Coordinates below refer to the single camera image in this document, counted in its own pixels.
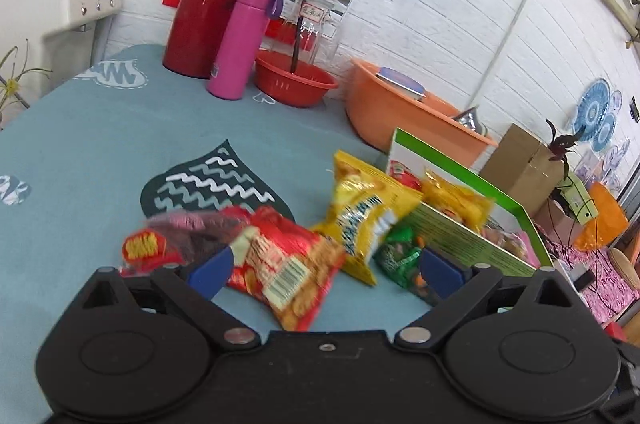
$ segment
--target orange plastic basin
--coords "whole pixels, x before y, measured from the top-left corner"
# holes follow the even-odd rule
[[[379,66],[356,58],[353,65],[347,115],[358,135],[380,151],[388,152],[396,127],[467,168],[487,147],[498,145],[451,120],[460,110],[434,94],[419,102],[376,77]]]

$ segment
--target pink fuzzy cloth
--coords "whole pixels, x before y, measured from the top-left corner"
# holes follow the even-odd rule
[[[629,303],[640,298],[640,293],[629,287],[613,268],[606,247],[597,251],[581,252],[574,247],[566,249],[560,243],[549,240],[546,240],[545,247],[571,267],[577,263],[586,263],[595,274],[596,282],[583,290],[582,295],[600,324],[608,322],[610,318],[626,309]]]

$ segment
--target screw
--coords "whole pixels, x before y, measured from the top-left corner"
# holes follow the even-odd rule
[[[431,332],[422,327],[406,327],[400,330],[400,339],[405,343],[426,343],[431,339]]]
[[[248,344],[255,339],[255,332],[251,328],[230,328],[224,338],[227,343]]]

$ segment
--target red plastic bowl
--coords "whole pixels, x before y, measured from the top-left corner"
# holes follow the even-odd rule
[[[278,102],[296,107],[309,107],[322,100],[330,89],[338,87],[331,74],[305,62],[290,73],[289,55],[260,50],[255,59],[255,86]]]

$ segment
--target yellow snack bag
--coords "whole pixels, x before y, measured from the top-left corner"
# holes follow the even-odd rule
[[[422,193],[425,203],[478,234],[494,207],[492,199],[465,185],[451,184],[427,169],[422,180]]]
[[[342,151],[334,155],[334,180],[326,219],[314,230],[344,246],[342,270],[374,286],[369,261],[391,226],[414,210],[422,195]]]

